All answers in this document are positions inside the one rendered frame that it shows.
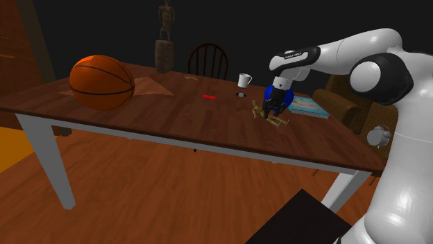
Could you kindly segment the blue round bowl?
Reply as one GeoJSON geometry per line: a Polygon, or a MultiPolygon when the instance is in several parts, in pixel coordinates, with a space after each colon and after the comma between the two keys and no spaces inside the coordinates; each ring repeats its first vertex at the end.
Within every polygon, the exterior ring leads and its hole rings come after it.
{"type": "MultiPolygon", "coordinates": [[[[273,85],[269,85],[264,92],[264,100],[269,100],[271,98],[271,91],[273,89],[273,85]]],[[[283,100],[284,105],[284,109],[287,109],[291,103],[293,102],[294,99],[294,93],[291,89],[287,90],[287,93],[285,95],[285,98],[283,100]]]]}

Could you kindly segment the wooden jointed mannequin figure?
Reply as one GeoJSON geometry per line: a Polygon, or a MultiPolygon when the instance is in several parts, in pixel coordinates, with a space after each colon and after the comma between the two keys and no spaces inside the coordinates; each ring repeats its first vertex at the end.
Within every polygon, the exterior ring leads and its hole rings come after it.
{"type": "MultiPolygon", "coordinates": [[[[253,118],[256,119],[258,116],[261,116],[262,118],[264,118],[265,113],[264,113],[264,110],[262,109],[262,106],[258,105],[258,103],[255,100],[252,101],[252,104],[253,104],[253,108],[252,108],[253,118]]],[[[278,117],[272,116],[272,115],[268,115],[268,117],[266,118],[266,121],[268,121],[272,125],[276,126],[277,128],[279,128],[281,124],[287,125],[289,122],[289,120],[284,121],[284,120],[282,120],[278,117]]]]}

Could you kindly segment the light blue book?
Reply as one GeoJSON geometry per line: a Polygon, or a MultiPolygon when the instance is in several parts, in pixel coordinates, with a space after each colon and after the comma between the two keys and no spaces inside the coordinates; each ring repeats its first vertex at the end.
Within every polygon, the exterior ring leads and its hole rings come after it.
{"type": "Polygon", "coordinates": [[[294,99],[288,110],[292,114],[300,114],[305,116],[312,116],[321,119],[328,119],[329,114],[320,107],[315,101],[311,98],[302,97],[302,96],[294,96],[294,99]]]}

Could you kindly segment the white mug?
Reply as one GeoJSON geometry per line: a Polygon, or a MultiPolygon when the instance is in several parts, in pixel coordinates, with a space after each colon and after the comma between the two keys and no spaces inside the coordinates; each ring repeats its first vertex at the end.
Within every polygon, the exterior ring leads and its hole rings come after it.
{"type": "Polygon", "coordinates": [[[237,85],[238,85],[238,87],[245,89],[250,84],[251,80],[252,80],[252,76],[250,76],[249,74],[246,74],[246,73],[241,73],[241,74],[239,74],[239,79],[238,79],[237,85]]]}

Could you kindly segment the dark wooden spindle chair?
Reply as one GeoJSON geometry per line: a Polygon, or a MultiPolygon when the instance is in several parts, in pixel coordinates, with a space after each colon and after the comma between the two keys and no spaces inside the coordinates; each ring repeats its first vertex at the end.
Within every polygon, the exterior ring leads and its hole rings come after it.
{"type": "Polygon", "coordinates": [[[189,55],[187,73],[225,80],[228,74],[228,56],[216,44],[200,44],[189,55]]]}

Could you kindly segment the wooden table with white legs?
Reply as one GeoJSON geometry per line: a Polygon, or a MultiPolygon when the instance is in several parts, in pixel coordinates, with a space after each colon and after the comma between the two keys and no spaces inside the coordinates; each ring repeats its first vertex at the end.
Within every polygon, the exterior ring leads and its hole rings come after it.
{"type": "Polygon", "coordinates": [[[152,78],[173,96],[134,96],[119,110],[100,112],[59,94],[69,89],[69,81],[62,79],[0,98],[0,110],[16,114],[65,209],[73,208],[75,200],[53,126],[332,171],[338,176],[322,201],[332,211],[369,176],[384,170],[386,162],[334,117],[285,112],[282,118],[289,122],[279,128],[254,119],[252,101],[262,100],[263,87],[251,85],[240,98],[236,84],[227,80],[190,80],[175,71],[160,75],[137,64],[129,69],[136,78],[152,78]]]}

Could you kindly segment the white twin-bell alarm clock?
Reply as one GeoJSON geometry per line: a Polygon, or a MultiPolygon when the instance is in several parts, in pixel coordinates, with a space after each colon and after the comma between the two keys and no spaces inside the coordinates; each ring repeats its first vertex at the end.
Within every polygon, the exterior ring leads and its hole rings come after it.
{"type": "Polygon", "coordinates": [[[390,138],[390,129],[385,125],[376,126],[367,134],[367,142],[371,146],[377,146],[378,148],[387,145],[390,138]]]}

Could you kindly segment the brown carved figure statue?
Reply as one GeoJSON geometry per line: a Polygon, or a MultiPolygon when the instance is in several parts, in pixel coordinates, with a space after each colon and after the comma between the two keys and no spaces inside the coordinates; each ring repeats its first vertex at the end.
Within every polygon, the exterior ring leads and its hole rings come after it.
{"type": "Polygon", "coordinates": [[[171,0],[164,0],[158,7],[158,18],[162,27],[160,37],[155,42],[155,68],[158,73],[168,73],[174,64],[174,43],[171,41],[171,25],[175,21],[175,10],[171,0]]]}

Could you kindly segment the tan paper sheet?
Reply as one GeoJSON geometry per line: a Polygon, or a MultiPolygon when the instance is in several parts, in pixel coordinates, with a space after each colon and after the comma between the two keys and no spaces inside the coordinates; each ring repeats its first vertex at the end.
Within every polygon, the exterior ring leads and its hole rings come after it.
{"type": "Polygon", "coordinates": [[[169,95],[173,93],[164,88],[161,84],[150,77],[136,78],[132,82],[121,81],[118,78],[110,79],[107,82],[92,82],[91,85],[79,88],[71,87],[67,91],[59,91],[59,94],[73,96],[75,93],[95,96],[108,96],[117,94],[128,94],[132,96],[142,95],[169,95]]]}

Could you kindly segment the dark robot stand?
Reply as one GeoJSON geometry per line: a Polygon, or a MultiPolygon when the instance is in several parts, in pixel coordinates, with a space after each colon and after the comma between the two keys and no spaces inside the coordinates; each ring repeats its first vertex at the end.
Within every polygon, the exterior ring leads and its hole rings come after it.
{"type": "Polygon", "coordinates": [[[350,228],[345,220],[301,189],[245,244],[333,244],[350,228]]]}

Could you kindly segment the orange basketball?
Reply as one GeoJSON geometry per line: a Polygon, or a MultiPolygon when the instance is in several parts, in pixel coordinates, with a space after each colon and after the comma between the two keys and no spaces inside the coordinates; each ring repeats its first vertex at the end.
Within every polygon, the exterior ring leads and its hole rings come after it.
{"type": "Polygon", "coordinates": [[[106,55],[91,55],[78,61],[70,71],[69,85],[78,101],[100,111],[123,107],[135,93],[129,69],[106,55]]]}

